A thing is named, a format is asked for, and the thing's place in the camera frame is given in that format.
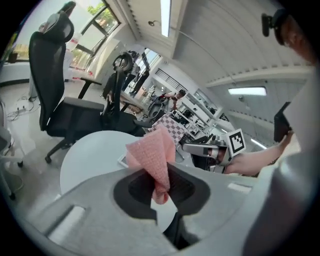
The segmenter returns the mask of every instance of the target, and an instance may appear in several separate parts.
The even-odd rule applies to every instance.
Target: ceiling light
[[[267,90],[265,87],[238,87],[230,88],[228,91],[231,95],[267,95]]]
[[[261,143],[259,143],[258,141],[254,140],[253,138],[251,139],[251,141],[254,144],[258,145],[259,147],[263,148],[264,150],[267,148],[265,145],[262,145]]]
[[[169,36],[171,0],[160,0],[161,3],[161,34]]]

